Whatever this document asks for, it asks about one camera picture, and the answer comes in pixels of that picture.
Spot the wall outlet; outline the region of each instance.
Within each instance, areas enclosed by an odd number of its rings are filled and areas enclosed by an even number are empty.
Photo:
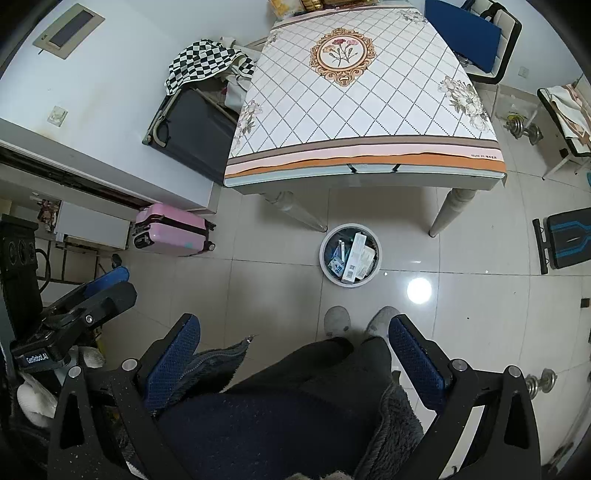
[[[67,114],[68,110],[56,105],[49,114],[49,117],[47,117],[47,121],[56,127],[61,127]]]

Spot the towel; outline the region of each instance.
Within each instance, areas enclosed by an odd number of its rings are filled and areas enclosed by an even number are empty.
[[[591,147],[591,117],[585,102],[571,85],[542,89],[554,108],[565,138]]]

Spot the floral medallion pattern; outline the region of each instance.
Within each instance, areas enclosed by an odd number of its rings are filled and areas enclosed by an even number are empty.
[[[474,90],[474,85],[446,76],[439,84],[438,90],[446,94],[457,113],[463,113],[470,119],[471,126],[480,131],[488,130],[488,115],[480,96]]]
[[[252,129],[255,126],[255,118],[259,113],[262,113],[262,108],[254,100],[251,100],[250,102],[246,103],[244,107],[242,107],[242,113],[238,118],[238,124],[236,126],[234,139],[232,141],[231,151],[233,153],[236,153],[240,150],[240,147],[242,146],[242,140],[246,135],[252,132]]]
[[[415,23],[415,24],[427,23],[427,19],[418,10],[411,10],[411,9],[406,10],[406,11],[400,13],[400,18],[403,18],[407,22],[411,22],[411,23]]]
[[[312,47],[310,66],[327,80],[346,87],[374,58],[374,44],[370,38],[355,30],[335,28]]]

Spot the dark gray suitcase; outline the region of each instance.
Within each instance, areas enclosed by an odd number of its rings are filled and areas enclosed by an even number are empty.
[[[143,143],[223,186],[237,120],[194,85],[185,86],[164,99]]]

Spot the screw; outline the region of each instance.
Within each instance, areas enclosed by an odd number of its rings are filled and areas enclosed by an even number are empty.
[[[521,370],[519,369],[519,367],[516,367],[515,365],[511,365],[509,367],[509,374],[512,377],[519,378],[521,376]]]
[[[80,372],[82,372],[82,369],[76,365],[75,367],[72,367],[70,370],[68,370],[68,376],[71,378],[76,378],[78,375],[80,375]]]
[[[460,359],[460,358],[456,358],[453,362],[452,362],[452,367],[454,369],[456,369],[459,372],[463,372],[465,370],[468,369],[468,364],[466,363],[466,361]]]
[[[138,361],[135,358],[128,358],[121,364],[121,368],[126,372],[131,372],[135,367],[138,366]]]

